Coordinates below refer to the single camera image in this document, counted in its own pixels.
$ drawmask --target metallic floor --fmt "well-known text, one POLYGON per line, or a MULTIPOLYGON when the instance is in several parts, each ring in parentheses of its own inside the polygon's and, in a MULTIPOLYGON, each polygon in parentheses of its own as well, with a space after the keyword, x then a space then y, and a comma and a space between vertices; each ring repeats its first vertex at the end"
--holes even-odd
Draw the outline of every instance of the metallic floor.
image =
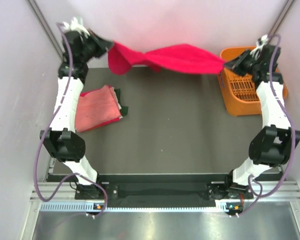
POLYGON ((109 212, 92 220, 40 212, 33 240, 300 240, 289 203, 255 205, 240 218, 225 213, 109 212))
MULTIPOLYGON (((259 115, 226 112, 215 75, 134 67, 118 76, 90 69, 83 91, 121 89, 128 115, 82 134, 86 156, 101 174, 228 173, 248 156, 262 127, 259 115)), ((70 173, 56 163, 55 174, 70 173)))

